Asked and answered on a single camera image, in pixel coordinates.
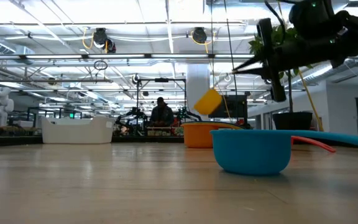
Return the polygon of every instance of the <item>wall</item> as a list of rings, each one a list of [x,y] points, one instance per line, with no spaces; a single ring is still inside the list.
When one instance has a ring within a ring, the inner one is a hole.
[[[325,131],[329,131],[326,82],[320,82],[317,86],[309,86],[308,89],[310,91],[317,113],[319,117],[322,118],[323,128]],[[248,109],[248,117],[269,113],[271,111],[276,111],[287,107],[289,107],[288,99],[283,103],[269,103],[268,105],[251,107]],[[293,93],[293,110],[294,112],[313,110],[306,92]]]
[[[358,135],[358,85],[328,85],[329,130],[336,133]]]
[[[14,111],[27,111],[28,107],[38,106],[38,101],[31,96],[22,96],[10,93],[9,98],[14,101]]]

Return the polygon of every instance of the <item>white container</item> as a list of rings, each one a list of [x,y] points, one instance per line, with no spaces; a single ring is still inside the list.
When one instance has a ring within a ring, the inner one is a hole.
[[[42,117],[42,140],[45,144],[104,144],[112,137],[111,118],[57,119]]]

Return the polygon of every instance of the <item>metal frame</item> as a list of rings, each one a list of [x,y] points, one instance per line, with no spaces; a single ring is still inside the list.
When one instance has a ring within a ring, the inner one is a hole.
[[[140,90],[144,90],[144,91],[151,91],[151,92],[158,92],[158,91],[183,91],[180,88],[177,89],[143,89],[141,88]],[[93,91],[93,92],[106,92],[106,93],[126,93],[126,92],[135,92],[138,91],[136,89],[125,89],[125,90],[105,90],[105,89],[93,89],[93,90],[11,90],[11,92],[19,92],[19,93],[57,93],[57,92],[88,92],[88,91]],[[234,92],[235,89],[226,89],[226,90],[220,90],[222,92]],[[266,89],[237,89],[238,91],[250,91],[250,92],[261,92],[261,93],[265,93],[265,92],[270,92],[270,90],[266,90]],[[294,91],[304,91],[304,89],[296,89],[296,90],[292,90],[292,92]]]
[[[44,54],[44,55],[0,55],[0,60],[88,60],[88,59],[250,59],[253,54]]]
[[[182,81],[185,83],[185,88],[183,89],[182,87],[180,87],[180,85],[178,85],[181,89],[181,91],[183,91],[185,93],[185,106],[187,105],[187,95],[186,95],[186,78],[140,78],[138,79],[137,83],[136,83],[136,108],[139,108],[139,92],[141,90],[143,90],[143,88],[149,84],[149,82],[157,82],[157,83],[162,83],[159,82],[159,80],[164,80],[164,81],[173,81],[177,84],[177,81]],[[141,83],[141,81],[146,81],[145,84],[143,84],[142,88],[139,89],[139,84]]]
[[[77,111],[77,110],[65,110],[64,108],[59,108],[59,112],[56,112],[55,110],[49,110],[48,108],[40,108],[40,107],[29,107],[27,109],[27,121],[30,121],[30,113],[31,110],[37,110],[37,111],[44,111],[45,112],[45,117],[47,116],[47,112],[53,112],[53,117],[56,118],[56,114],[59,113],[59,118],[62,117],[62,111],[63,112],[68,112],[68,113],[73,113],[74,117],[73,119],[75,119],[75,114],[79,113],[80,114],[80,119],[82,119],[82,112],[81,111]],[[34,121],[37,119],[37,115],[38,114],[34,114]]]

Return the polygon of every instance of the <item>wooden floor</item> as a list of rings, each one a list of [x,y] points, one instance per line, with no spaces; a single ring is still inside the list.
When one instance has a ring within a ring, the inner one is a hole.
[[[183,144],[0,147],[0,223],[358,223],[358,149],[294,149],[247,177]]]

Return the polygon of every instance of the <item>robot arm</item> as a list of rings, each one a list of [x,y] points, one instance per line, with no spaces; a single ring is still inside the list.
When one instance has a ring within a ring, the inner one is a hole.
[[[299,38],[274,46],[270,19],[261,19],[257,28],[263,49],[232,71],[233,74],[251,73],[270,80],[275,101],[286,100],[279,72],[325,60],[330,60],[336,68],[346,58],[358,55],[358,17],[349,15],[347,11],[334,14],[329,0],[295,3],[290,12],[290,22],[298,31]],[[240,70],[260,62],[262,68]]]
[[[0,126],[6,126],[7,113],[12,112],[14,109],[14,102],[8,97],[10,92],[11,89],[0,87]]]

